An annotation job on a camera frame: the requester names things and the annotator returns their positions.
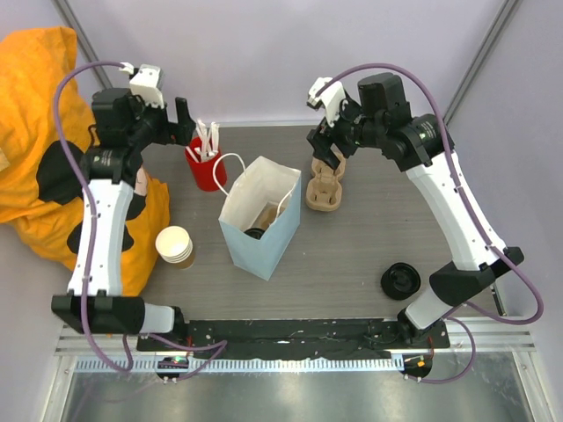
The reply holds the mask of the brown pulp cup carrier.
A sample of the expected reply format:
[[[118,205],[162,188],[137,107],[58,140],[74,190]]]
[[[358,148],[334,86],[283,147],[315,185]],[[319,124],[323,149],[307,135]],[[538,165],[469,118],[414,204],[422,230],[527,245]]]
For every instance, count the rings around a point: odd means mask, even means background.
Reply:
[[[274,223],[276,216],[277,207],[265,207],[258,216],[254,226],[267,230]]]

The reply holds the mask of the single black cup lid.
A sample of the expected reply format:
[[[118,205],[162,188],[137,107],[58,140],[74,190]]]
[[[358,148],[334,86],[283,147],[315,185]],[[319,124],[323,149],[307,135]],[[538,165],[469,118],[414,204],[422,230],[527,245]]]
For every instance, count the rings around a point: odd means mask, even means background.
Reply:
[[[265,230],[259,227],[249,228],[245,231],[245,234],[253,239],[260,240],[264,236]]]

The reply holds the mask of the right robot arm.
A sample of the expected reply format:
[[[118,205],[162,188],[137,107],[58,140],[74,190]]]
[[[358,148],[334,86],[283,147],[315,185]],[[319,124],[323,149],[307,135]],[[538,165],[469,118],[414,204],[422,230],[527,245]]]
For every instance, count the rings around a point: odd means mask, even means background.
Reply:
[[[330,77],[315,81],[307,104],[324,109],[325,116],[307,140],[313,156],[332,169],[359,148],[380,149],[416,186],[438,222],[452,259],[430,275],[429,287],[397,316],[398,339],[416,347],[445,314],[521,264],[523,253],[506,246],[488,224],[436,116],[412,116],[399,76],[368,76],[357,88],[360,99],[354,101],[342,83]]]

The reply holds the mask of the light blue paper bag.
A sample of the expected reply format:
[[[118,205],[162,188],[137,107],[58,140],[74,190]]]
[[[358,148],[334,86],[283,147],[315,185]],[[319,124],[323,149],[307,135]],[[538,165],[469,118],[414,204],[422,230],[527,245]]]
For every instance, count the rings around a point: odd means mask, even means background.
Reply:
[[[300,224],[302,173],[259,156],[242,165],[218,221],[235,266],[269,280]]]

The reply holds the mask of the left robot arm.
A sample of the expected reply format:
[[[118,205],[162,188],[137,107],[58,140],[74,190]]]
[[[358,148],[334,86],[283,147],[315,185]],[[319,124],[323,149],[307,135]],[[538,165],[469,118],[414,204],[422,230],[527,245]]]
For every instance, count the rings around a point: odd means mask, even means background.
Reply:
[[[167,350],[187,341],[187,325],[177,307],[152,305],[122,293],[121,253],[126,217],[133,199],[143,150],[152,143],[187,145],[195,129],[185,98],[175,99],[177,119],[166,107],[128,88],[92,97],[99,145],[79,164],[84,218],[77,262],[66,294],[55,295],[51,310],[81,334],[157,337]]]

